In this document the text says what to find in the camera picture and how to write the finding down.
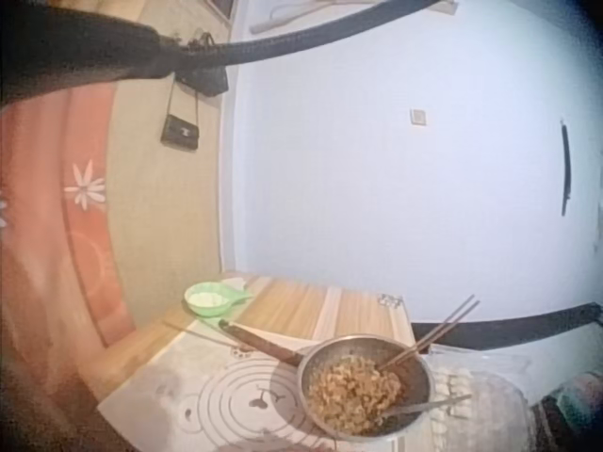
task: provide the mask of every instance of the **beige wall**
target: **beige wall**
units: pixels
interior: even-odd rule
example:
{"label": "beige wall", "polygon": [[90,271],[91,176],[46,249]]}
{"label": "beige wall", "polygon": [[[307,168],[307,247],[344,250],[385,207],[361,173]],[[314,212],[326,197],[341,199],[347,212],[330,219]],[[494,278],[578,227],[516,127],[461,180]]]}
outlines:
{"label": "beige wall", "polygon": [[[148,0],[139,21],[188,40],[201,27],[216,41],[228,29],[196,0]],[[199,149],[159,141],[171,88],[163,80],[120,82],[107,151],[111,239],[125,301],[137,326],[220,272],[218,146],[220,98],[199,97]],[[174,88],[171,113],[194,122],[194,95]]]}

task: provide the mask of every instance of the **food in bowl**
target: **food in bowl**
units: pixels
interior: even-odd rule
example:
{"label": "food in bowl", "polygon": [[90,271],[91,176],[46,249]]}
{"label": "food in bowl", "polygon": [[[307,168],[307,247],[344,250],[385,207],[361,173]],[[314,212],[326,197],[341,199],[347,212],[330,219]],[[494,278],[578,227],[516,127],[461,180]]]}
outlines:
{"label": "food in bowl", "polygon": [[344,356],[310,377],[308,406],[334,430],[365,434],[383,423],[382,414],[403,397],[393,372],[379,372],[374,361]]}

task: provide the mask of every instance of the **white flower pattern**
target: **white flower pattern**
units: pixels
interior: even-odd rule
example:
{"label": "white flower pattern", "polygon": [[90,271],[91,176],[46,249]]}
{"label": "white flower pattern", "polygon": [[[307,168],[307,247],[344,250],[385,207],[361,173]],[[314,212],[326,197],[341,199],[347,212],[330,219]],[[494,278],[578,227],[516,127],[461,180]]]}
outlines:
{"label": "white flower pattern", "polygon": [[[7,202],[0,198],[0,210],[6,209],[8,206]],[[7,221],[0,217],[0,228],[6,228]]]}
{"label": "white flower pattern", "polygon": [[82,209],[88,210],[89,199],[94,202],[105,202],[105,179],[92,180],[92,161],[90,160],[84,170],[84,175],[76,165],[73,165],[73,177],[76,186],[66,186],[66,193],[75,193],[75,204],[81,205]]}

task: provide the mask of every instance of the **black cable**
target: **black cable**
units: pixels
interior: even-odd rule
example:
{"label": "black cable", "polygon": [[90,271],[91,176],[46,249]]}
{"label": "black cable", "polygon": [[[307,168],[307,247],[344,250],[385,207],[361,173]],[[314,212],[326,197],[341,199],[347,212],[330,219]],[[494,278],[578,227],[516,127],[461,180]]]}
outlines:
{"label": "black cable", "polygon": [[182,49],[178,66],[181,69],[230,66],[293,54],[349,38],[428,8],[439,1],[387,0],[336,21],[274,38],[218,44],[197,52],[187,52]]}

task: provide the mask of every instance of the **white wall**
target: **white wall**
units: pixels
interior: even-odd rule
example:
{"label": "white wall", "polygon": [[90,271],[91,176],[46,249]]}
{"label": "white wall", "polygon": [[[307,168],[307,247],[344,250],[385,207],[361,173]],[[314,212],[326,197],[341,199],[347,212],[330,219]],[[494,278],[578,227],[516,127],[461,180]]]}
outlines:
{"label": "white wall", "polygon": [[[594,300],[601,66],[512,3],[460,3],[453,17],[421,11],[239,68],[223,237],[234,266],[403,295],[414,321],[441,320],[470,293],[483,300],[473,320]],[[253,2],[248,24],[266,9]],[[428,127],[409,123],[412,107]]]}

